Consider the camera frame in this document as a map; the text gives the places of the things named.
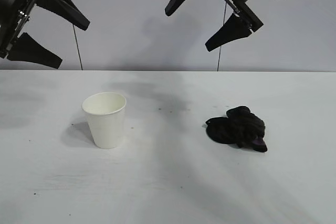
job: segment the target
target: white wall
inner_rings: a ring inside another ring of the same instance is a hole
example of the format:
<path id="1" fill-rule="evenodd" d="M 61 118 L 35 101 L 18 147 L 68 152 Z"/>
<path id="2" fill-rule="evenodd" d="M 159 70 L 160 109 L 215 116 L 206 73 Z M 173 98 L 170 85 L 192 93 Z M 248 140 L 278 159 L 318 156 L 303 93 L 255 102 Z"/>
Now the white wall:
<path id="1" fill-rule="evenodd" d="M 91 20 L 76 29 L 84 69 L 217 70 L 219 50 L 204 43 L 221 27 L 222 0 L 187 0 L 171 17 L 169 0 L 73 0 Z M 224 45 L 220 70 L 336 71 L 335 0 L 249 0 L 264 26 Z M 72 26 L 36 7 L 25 27 L 55 52 L 63 69 L 80 69 Z M 46 69 L 0 60 L 0 69 Z"/>
<path id="2" fill-rule="evenodd" d="M 85 69 L 216 70 L 219 49 L 204 44 L 223 22 L 222 0 L 74 0 L 91 20 L 76 29 Z"/>

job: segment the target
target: table surface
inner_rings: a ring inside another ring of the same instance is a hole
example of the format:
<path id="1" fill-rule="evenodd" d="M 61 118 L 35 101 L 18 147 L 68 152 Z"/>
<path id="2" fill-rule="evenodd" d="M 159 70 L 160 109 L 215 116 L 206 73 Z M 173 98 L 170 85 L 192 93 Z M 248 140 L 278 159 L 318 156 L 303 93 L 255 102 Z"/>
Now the table surface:
<path id="1" fill-rule="evenodd" d="M 334 224 L 336 73 L 0 71 L 1 224 Z M 101 150 L 82 101 L 127 100 Z M 211 141 L 239 105 L 269 151 Z"/>

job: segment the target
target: paper cup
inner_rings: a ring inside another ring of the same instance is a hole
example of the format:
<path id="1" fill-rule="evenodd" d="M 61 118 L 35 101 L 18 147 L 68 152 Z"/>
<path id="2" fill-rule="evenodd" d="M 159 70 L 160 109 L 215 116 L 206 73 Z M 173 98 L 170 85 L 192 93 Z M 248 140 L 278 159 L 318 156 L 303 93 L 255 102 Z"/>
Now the paper cup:
<path id="1" fill-rule="evenodd" d="M 83 102 L 82 109 L 99 148 L 111 149 L 123 140 L 125 107 L 126 98 L 114 92 L 94 94 Z"/>

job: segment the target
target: cup rim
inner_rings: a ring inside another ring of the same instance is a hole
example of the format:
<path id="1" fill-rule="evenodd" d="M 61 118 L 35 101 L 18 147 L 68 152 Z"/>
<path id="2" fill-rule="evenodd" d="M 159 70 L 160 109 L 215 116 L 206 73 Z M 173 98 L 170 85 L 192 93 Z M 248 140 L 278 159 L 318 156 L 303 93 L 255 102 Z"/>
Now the cup rim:
<path id="1" fill-rule="evenodd" d="M 96 95 L 100 95 L 100 94 L 106 94 L 106 93 L 109 93 L 109 94 L 117 94 L 117 95 L 120 95 L 121 97 L 123 97 L 124 101 L 125 101 L 125 104 L 123 105 L 123 107 L 121 107 L 120 109 L 118 110 L 115 110 L 113 112 L 109 112 L 109 113 L 102 113 L 102 114 L 98 114 L 98 113 L 91 113 L 91 112 L 88 112 L 86 111 L 84 108 L 83 108 L 83 105 L 84 103 L 92 98 L 92 97 L 95 97 Z M 100 92 L 100 93 L 96 93 L 96 94 L 93 94 L 93 95 L 90 95 L 89 97 L 87 97 L 83 102 L 82 102 L 82 110 L 87 113 L 87 114 L 90 114 L 90 115 L 112 115 L 112 114 L 115 114 L 115 113 L 118 113 L 119 111 L 123 110 L 125 107 L 126 107 L 126 104 L 127 104 L 127 99 L 124 95 L 120 94 L 120 93 L 117 93 L 117 92 L 111 92 L 111 91 L 107 91 L 107 92 Z"/>

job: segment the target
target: crumpled black fabric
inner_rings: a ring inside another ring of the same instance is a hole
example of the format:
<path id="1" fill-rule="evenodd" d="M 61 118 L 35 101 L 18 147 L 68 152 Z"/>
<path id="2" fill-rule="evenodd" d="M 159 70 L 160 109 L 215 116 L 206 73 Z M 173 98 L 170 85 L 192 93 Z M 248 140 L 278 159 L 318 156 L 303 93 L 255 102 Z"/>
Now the crumpled black fabric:
<path id="1" fill-rule="evenodd" d="M 211 118 L 206 121 L 207 135 L 221 144 L 237 144 L 266 152 L 264 142 L 265 123 L 251 113 L 246 106 L 239 106 L 226 112 L 227 117 Z"/>

